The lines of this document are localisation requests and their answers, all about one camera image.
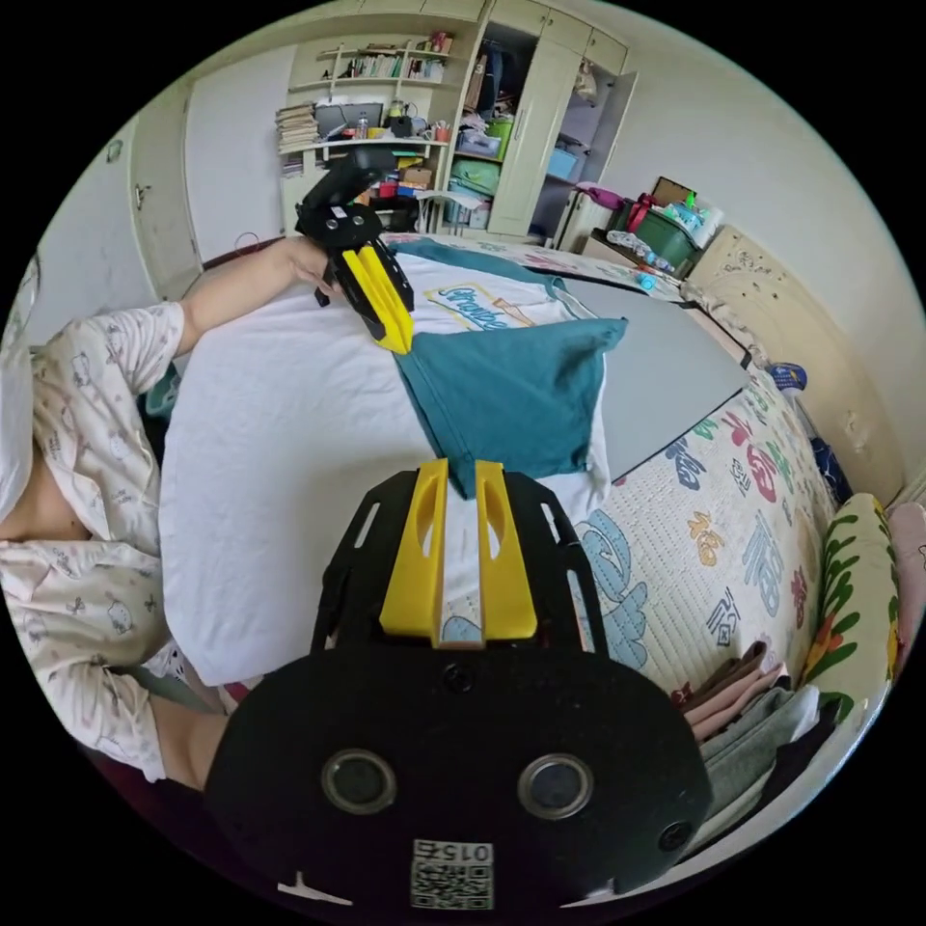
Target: qr code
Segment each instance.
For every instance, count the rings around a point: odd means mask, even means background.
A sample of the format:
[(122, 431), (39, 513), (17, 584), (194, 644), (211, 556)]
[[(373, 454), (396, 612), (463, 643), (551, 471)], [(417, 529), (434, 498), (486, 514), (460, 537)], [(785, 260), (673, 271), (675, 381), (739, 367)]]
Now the qr code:
[(411, 899), (426, 910), (492, 910), (492, 847), (416, 840)]

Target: pajamas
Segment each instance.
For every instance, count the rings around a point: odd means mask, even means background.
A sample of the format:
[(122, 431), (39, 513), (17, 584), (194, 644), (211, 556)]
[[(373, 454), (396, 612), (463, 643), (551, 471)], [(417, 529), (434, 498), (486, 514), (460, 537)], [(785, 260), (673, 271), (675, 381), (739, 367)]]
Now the pajamas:
[(33, 433), (92, 537), (0, 542), (0, 585), (52, 708), (80, 743), (164, 777), (149, 695), (120, 669), (168, 671), (160, 474), (135, 396), (177, 353), (180, 305), (71, 322), (32, 360)]

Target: bed cover with chinese characters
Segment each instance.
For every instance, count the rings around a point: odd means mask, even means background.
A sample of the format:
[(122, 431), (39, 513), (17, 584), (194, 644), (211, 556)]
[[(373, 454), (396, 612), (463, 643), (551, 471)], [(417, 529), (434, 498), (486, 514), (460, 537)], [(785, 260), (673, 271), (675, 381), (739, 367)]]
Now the bed cover with chinese characters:
[[(634, 281), (577, 255), (440, 241), (533, 269)], [(576, 526), (612, 657), (679, 696), (760, 639), (796, 677), (811, 643), (832, 504), (786, 399), (765, 372), (750, 373), (742, 393), (616, 482)], [(465, 638), (478, 615), (477, 595), (450, 602), (445, 637)]]

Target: floral cushion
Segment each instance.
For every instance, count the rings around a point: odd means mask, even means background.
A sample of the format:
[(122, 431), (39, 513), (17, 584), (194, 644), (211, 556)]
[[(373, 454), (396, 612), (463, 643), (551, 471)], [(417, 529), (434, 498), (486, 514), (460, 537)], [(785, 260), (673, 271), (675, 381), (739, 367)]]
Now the floral cushion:
[(824, 541), (824, 584), (816, 637), (801, 684), (838, 700), (842, 722), (856, 702), (878, 697), (897, 662), (897, 565), (885, 513), (872, 495), (854, 495)]
[(916, 502), (899, 504), (887, 516), (887, 526), (900, 574), (900, 671), (926, 616), (926, 509)]

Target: headboard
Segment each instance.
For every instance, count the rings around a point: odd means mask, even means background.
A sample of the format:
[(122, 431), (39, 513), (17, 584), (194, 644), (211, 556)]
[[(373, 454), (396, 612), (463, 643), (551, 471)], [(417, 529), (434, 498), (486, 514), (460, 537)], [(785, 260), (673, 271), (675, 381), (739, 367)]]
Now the headboard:
[(827, 310), (731, 226), (721, 229), (687, 282), (729, 306), (773, 361), (806, 370), (802, 406), (853, 490), (891, 502), (904, 486), (897, 437), (858, 354)]

